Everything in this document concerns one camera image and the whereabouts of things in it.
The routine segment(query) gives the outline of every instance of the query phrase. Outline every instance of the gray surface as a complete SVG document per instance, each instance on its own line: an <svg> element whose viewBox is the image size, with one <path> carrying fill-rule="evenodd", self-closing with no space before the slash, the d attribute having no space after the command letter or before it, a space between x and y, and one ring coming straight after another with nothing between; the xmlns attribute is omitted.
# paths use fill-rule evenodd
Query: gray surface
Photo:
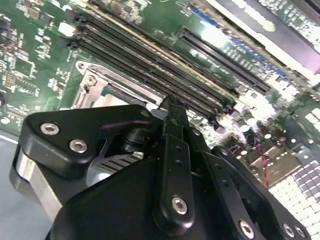
<svg viewBox="0 0 320 240"><path fill-rule="evenodd" d="M0 240L44 240L51 228L45 210L17 193L9 181L15 150L14 143L0 138Z"/></svg>

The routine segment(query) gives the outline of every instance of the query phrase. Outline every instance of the silver screw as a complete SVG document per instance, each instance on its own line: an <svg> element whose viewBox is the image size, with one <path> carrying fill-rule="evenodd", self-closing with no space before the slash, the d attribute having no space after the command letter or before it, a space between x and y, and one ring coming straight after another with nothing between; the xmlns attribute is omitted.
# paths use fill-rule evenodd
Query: silver screw
<svg viewBox="0 0 320 240"><path fill-rule="evenodd" d="M74 139L69 143L69 148L78 154L83 154L85 151L87 151L88 146L84 141Z"/></svg>
<svg viewBox="0 0 320 240"><path fill-rule="evenodd" d="M178 214L181 214L181 215L185 215L188 211L188 206L186 204L186 202L178 197L178 196L175 196L174 198L172 198L172 207L173 209L178 213Z"/></svg>
<svg viewBox="0 0 320 240"><path fill-rule="evenodd" d="M51 122L45 122L41 124L40 130L45 135L56 135L60 132L58 125Z"/></svg>
<svg viewBox="0 0 320 240"><path fill-rule="evenodd" d="M96 85L97 80L96 80L96 78L95 78L94 76L89 75L89 76L87 77L87 79L86 79L85 82L86 82L86 84L88 84L89 86L94 86L94 85Z"/></svg>
<svg viewBox="0 0 320 240"><path fill-rule="evenodd" d="M221 152L222 152L222 154L225 155L225 156L228 155L228 152L227 152L225 149L222 149Z"/></svg>
<svg viewBox="0 0 320 240"><path fill-rule="evenodd" d="M297 225L294 226L295 230L298 232L298 234L300 234L301 237L306 238L306 234L304 231L302 231L302 229L300 227L298 227Z"/></svg>
<svg viewBox="0 0 320 240"><path fill-rule="evenodd" d="M288 234L291 238L295 237L295 233L292 231L291 227L289 227L286 223L283 223L282 226L286 234Z"/></svg>
<svg viewBox="0 0 320 240"><path fill-rule="evenodd" d="M79 64L78 64L78 67L79 67L79 69L84 69L84 68L85 68L85 65L84 65L83 63L79 63Z"/></svg>
<svg viewBox="0 0 320 240"><path fill-rule="evenodd" d="M248 239L254 239L254 237L255 237L254 230L246 221L240 220L239 226L240 226L240 229L243 232L243 234L246 235L246 237Z"/></svg>
<svg viewBox="0 0 320 240"><path fill-rule="evenodd" d="M146 118L150 117L150 114L147 110L141 110L140 112L143 116L145 116Z"/></svg>
<svg viewBox="0 0 320 240"><path fill-rule="evenodd" d="M200 132L197 129L192 129L193 133L197 136L200 136Z"/></svg>

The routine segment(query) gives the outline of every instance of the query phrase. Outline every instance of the red wire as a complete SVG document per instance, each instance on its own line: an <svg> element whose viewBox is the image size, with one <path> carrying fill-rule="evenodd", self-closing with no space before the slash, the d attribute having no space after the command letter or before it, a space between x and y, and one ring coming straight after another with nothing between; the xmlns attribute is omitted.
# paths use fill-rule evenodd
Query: red wire
<svg viewBox="0 0 320 240"><path fill-rule="evenodd" d="M258 150L258 152L260 153L260 155L262 157L262 166L264 167L264 171L263 171L264 183L265 183L266 187L269 188L269 179L268 179L268 172L267 172L267 157L262 152L260 144L256 145L256 149Z"/></svg>

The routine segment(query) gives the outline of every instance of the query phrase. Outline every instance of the motherboard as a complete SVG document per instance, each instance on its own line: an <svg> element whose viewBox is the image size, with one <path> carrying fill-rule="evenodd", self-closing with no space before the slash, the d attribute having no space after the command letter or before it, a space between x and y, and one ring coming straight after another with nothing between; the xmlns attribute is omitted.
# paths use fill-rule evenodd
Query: motherboard
<svg viewBox="0 0 320 240"><path fill-rule="evenodd" d="M249 2L230 2L250 10L308 73L268 51L212 1L6 1L0 130L18 136L24 118L36 112L126 104L164 118L161 103L173 95L210 148L231 149L264 183L268 170L265 184L275 185L301 166L294 149L302 139L320 140L320 18L293 1L256 1L277 21L271 22ZM299 137L290 121L302 129ZM101 167L114 173L128 161Z"/></svg>

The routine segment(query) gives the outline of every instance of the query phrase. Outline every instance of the black robotic arm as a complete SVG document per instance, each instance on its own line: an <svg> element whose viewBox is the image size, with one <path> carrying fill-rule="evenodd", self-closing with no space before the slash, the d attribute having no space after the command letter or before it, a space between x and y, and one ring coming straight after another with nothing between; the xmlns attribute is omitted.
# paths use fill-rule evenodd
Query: black robotic arm
<svg viewBox="0 0 320 240"><path fill-rule="evenodd" d="M311 239L226 149L206 145L181 103L167 116L140 105L28 116L10 172L15 189L53 221L47 240ZM89 167L143 159L87 187Z"/></svg>

